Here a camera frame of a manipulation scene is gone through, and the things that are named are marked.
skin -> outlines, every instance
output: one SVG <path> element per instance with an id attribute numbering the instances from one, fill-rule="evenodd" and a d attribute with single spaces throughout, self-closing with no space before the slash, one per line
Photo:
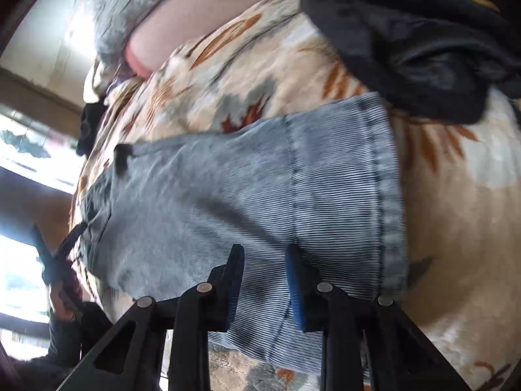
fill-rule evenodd
<path id="1" fill-rule="evenodd" d="M 180 45 L 215 31 L 259 1 L 164 0 L 132 33 L 130 49 L 155 72 Z"/>
<path id="2" fill-rule="evenodd" d="M 80 282 L 77 279 L 76 273 L 74 270 L 70 270 L 70 274 L 73 280 L 72 289 L 77 294 L 77 296 L 81 299 L 83 297 L 83 290 L 81 288 Z M 63 281 L 58 281 L 52 283 L 49 287 L 49 300 L 50 306 L 53 309 L 54 317 L 61 322 L 72 322 L 74 321 L 74 313 L 71 310 L 67 309 L 63 300 L 59 296 L 59 292 L 63 289 Z"/>

metal rivet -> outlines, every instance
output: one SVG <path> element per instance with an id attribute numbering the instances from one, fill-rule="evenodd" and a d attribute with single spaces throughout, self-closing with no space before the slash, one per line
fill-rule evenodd
<path id="1" fill-rule="evenodd" d="M 321 282 L 317 285 L 317 290 L 320 292 L 329 292 L 333 289 L 333 286 L 329 282 Z"/>
<path id="2" fill-rule="evenodd" d="M 199 285 L 197 285 L 197 291 L 199 292 L 209 292 L 212 291 L 212 284 L 209 282 L 201 282 Z"/>
<path id="3" fill-rule="evenodd" d="M 379 305 L 383 305 L 385 307 L 389 307 L 390 305 L 392 305 L 393 301 L 392 301 L 392 298 L 389 297 L 389 296 L 379 296 L 378 297 L 378 304 Z"/>
<path id="4" fill-rule="evenodd" d="M 145 309 L 149 307 L 152 304 L 152 302 L 152 297 L 141 297 L 139 300 L 137 300 L 137 306 L 141 307 L 142 309 Z"/>

black fabric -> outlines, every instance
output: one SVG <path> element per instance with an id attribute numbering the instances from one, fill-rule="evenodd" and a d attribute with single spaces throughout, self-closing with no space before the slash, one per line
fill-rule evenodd
<path id="1" fill-rule="evenodd" d="M 112 326 L 96 303 L 84 303 L 82 312 L 81 323 L 61 322 L 51 314 L 48 355 L 29 361 L 8 358 L 17 374 L 16 381 L 6 377 L 9 372 L 0 363 L 0 385 L 3 387 L 0 389 L 55 391 L 78 364 L 80 356 L 87 354 Z"/>
<path id="2" fill-rule="evenodd" d="M 515 18 L 512 0 L 491 0 Z M 490 85 L 521 98 L 519 24 L 473 0 L 302 0 L 347 69 L 412 116 L 477 122 Z"/>
<path id="3" fill-rule="evenodd" d="M 77 142 L 76 154 L 89 157 L 96 141 L 97 128 L 100 125 L 107 106 L 103 104 L 105 97 L 93 104 L 86 104 L 81 111 L 80 139 Z"/>

bright window light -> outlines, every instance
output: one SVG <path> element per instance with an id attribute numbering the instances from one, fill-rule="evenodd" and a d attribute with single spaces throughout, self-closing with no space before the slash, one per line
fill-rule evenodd
<path id="1" fill-rule="evenodd" d="M 76 144 L 76 140 L 0 105 L 0 167 L 73 194 L 84 162 L 76 154 Z"/>
<path id="2" fill-rule="evenodd" d="M 0 329 L 0 341 L 6 353 L 18 360 L 42 357 L 49 351 L 49 340 L 28 337 L 7 329 Z"/>
<path id="3" fill-rule="evenodd" d="M 32 245 L 0 235 L 0 312 L 33 322 L 49 322 L 49 297 L 42 264 Z"/>

human hand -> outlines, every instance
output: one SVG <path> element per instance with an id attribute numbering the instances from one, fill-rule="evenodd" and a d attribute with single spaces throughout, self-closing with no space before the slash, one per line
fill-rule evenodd
<path id="1" fill-rule="evenodd" d="M 83 297 L 83 290 L 81 288 L 80 282 L 76 277 L 76 273 L 74 270 L 70 270 L 70 274 L 72 277 L 72 290 L 73 292 L 80 298 Z M 49 287 L 49 300 L 50 306 L 53 309 L 54 317 L 56 320 L 61 322 L 72 322 L 74 320 L 74 313 L 72 310 L 66 307 L 62 298 L 60 297 L 60 291 L 63 290 L 63 281 L 54 282 Z"/>

